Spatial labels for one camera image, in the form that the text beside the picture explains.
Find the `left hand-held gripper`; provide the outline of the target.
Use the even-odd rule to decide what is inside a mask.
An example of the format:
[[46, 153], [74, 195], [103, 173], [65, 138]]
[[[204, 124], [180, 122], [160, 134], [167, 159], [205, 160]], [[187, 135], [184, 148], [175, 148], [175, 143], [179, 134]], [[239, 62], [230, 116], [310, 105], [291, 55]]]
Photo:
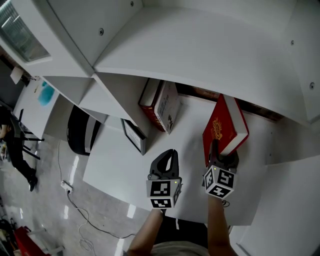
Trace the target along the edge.
[[179, 158], [175, 149], [168, 149], [156, 157], [146, 181], [146, 195], [153, 209], [171, 209], [176, 206], [182, 190], [182, 178], [169, 179], [156, 174], [178, 175]]

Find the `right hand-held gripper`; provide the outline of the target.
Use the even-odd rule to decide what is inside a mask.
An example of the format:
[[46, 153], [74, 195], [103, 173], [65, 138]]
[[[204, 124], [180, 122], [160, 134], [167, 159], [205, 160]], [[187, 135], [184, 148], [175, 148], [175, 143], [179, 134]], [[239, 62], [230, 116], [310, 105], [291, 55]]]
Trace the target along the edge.
[[224, 157], [224, 164], [219, 163], [219, 141], [213, 139], [210, 144], [207, 171], [203, 175], [205, 193], [224, 200], [234, 192], [237, 183], [238, 152], [235, 150]]

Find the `red hardcover book gold emblem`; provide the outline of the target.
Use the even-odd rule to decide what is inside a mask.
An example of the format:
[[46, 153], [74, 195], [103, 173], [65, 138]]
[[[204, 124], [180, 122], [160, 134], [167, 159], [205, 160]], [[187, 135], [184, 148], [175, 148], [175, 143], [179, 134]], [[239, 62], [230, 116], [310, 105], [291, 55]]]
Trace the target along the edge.
[[249, 136], [244, 114], [236, 98], [220, 94], [202, 134], [205, 165], [209, 165], [211, 143], [217, 140], [217, 152], [228, 156]]

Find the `person's right forearm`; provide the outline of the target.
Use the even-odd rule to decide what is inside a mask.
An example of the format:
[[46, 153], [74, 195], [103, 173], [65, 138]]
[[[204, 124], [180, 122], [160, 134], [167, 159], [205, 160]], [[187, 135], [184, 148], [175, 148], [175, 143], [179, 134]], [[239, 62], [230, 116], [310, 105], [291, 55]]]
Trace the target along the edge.
[[238, 256], [230, 244], [222, 200], [208, 196], [207, 243], [210, 256]]

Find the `person's left forearm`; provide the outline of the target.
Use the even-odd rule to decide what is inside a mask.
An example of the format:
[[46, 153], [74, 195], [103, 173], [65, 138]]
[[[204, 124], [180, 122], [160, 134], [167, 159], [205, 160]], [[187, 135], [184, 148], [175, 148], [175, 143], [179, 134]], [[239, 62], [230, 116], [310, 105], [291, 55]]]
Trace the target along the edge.
[[127, 256], [150, 256], [162, 222], [163, 212], [153, 209], [132, 240]]

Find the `dark red thick book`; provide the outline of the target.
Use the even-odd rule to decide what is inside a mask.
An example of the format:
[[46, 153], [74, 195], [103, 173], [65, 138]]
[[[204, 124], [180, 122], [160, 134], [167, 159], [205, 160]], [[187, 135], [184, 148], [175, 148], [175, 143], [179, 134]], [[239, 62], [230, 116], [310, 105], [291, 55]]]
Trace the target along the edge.
[[165, 130], [155, 114], [155, 107], [159, 99], [163, 83], [163, 80], [148, 78], [138, 101], [138, 105], [150, 122], [161, 132], [165, 132]]

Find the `white cover book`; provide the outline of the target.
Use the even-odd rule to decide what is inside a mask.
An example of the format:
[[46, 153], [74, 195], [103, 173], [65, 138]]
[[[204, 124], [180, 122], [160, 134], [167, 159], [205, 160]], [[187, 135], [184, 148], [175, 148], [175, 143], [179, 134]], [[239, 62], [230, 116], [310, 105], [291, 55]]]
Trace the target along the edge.
[[180, 105], [176, 84], [171, 81], [163, 81], [154, 113], [167, 134], [172, 131]]

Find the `small white side desk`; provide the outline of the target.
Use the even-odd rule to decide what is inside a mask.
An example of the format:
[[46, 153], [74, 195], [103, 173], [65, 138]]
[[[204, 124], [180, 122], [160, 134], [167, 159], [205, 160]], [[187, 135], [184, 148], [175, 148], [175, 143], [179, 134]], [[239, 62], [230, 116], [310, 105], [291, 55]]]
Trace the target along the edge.
[[74, 104], [55, 91], [49, 104], [41, 106], [38, 96], [42, 83], [41, 79], [32, 79], [23, 88], [13, 114], [19, 118], [20, 110], [24, 109], [22, 125], [39, 139], [46, 134], [67, 141], [67, 126]]

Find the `person's dark trousers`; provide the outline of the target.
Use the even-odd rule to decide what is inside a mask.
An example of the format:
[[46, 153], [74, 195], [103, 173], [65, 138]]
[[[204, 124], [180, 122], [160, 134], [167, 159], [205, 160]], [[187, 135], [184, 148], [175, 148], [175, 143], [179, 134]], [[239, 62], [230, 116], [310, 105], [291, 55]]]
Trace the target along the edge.
[[154, 244], [165, 242], [191, 242], [208, 249], [208, 228], [204, 223], [165, 216]]

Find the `person's light shirt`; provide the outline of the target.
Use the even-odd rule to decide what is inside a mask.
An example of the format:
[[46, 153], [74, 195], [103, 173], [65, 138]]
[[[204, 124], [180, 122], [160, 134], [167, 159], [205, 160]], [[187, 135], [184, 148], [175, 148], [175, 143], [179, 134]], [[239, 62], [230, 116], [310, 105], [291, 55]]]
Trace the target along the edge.
[[189, 241], [169, 241], [155, 244], [151, 256], [210, 256], [208, 249]]

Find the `white power strip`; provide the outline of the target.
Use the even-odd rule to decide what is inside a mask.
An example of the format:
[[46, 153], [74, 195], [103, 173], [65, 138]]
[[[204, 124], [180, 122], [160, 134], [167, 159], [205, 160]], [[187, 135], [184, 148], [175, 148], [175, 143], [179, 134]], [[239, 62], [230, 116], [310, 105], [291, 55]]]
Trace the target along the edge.
[[69, 183], [67, 183], [65, 180], [61, 181], [60, 186], [66, 191], [67, 194], [70, 194], [73, 192], [73, 187]]

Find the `teal tissue holder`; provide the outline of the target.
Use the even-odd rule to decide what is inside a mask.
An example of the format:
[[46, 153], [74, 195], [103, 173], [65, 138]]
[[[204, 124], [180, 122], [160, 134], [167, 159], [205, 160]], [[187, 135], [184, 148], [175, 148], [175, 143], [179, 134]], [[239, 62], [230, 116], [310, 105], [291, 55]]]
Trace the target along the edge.
[[41, 106], [46, 106], [50, 103], [53, 95], [55, 93], [55, 89], [51, 87], [46, 81], [43, 81], [41, 84], [41, 91], [37, 98], [38, 102]]

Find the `black folding chair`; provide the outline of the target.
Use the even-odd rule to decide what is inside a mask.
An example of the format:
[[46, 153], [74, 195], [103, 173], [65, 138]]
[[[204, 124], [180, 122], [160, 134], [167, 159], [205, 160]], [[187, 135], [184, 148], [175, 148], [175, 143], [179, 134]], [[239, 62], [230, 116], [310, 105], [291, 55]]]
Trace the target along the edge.
[[31, 152], [31, 149], [25, 145], [25, 141], [29, 142], [43, 142], [44, 138], [37, 138], [31, 131], [23, 130], [20, 121], [16, 119], [15, 117], [10, 118], [12, 127], [13, 127], [13, 133], [14, 137], [18, 138], [22, 141], [22, 151], [27, 153], [28, 155], [34, 157], [37, 160], [40, 160], [41, 158], [37, 156], [36, 154]]

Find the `red storage box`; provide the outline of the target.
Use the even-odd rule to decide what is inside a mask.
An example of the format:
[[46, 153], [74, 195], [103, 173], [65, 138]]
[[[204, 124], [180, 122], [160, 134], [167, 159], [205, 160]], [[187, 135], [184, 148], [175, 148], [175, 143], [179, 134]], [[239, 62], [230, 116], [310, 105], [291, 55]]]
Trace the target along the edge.
[[21, 226], [14, 231], [14, 236], [22, 256], [37, 256], [38, 246], [27, 235], [27, 229]]

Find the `white table lamp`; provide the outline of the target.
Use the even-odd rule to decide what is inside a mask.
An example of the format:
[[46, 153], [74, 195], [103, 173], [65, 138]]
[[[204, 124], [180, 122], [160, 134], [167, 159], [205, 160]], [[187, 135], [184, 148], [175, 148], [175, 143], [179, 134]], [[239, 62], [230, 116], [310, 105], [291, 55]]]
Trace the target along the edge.
[[10, 77], [11, 77], [11, 79], [14, 82], [15, 85], [19, 83], [19, 81], [21, 80], [23, 74], [24, 74], [23, 69], [21, 69], [21, 68], [19, 68], [17, 66], [15, 66], [12, 69]]

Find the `grey metal cabinet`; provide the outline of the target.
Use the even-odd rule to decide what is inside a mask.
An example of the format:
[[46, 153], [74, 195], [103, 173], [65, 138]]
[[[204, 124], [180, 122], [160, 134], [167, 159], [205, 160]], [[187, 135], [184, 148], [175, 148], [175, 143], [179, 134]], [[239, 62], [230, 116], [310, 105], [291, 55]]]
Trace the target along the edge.
[[0, 59], [0, 101], [14, 109], [25, 83], [20, 80], [15, 84], [11, 73], [12, 70]]

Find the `frosted glass cabinet door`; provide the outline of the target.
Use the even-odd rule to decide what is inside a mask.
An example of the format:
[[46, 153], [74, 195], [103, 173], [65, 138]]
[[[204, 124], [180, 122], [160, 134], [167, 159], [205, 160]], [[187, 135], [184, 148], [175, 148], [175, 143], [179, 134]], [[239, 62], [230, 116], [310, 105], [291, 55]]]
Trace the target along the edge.
[[11, 0], [0, 0], [0, 37], [26, 62], [50, 56], [21, 19]]

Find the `black picture frame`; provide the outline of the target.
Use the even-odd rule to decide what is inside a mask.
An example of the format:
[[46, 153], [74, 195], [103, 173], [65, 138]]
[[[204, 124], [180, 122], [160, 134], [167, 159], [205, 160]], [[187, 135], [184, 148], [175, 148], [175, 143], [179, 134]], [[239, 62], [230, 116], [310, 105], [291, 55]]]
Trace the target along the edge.
[[122, 118], [120, 120], [125, 136], [141, 155], [144, 156], [147, 148], [147, 137], [131, 121]]

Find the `white metal frame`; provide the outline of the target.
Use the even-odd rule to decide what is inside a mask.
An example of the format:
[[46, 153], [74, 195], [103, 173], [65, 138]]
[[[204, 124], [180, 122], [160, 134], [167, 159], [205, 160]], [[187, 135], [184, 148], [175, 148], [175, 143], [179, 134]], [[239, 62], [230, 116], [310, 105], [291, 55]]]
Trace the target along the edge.
[[65, 250], [63, 245], [59, 245], [53, 240], [53, 237], [44, 227], [36, 230], [27, 229], [26, 234], [45, 256], [61, 256]]

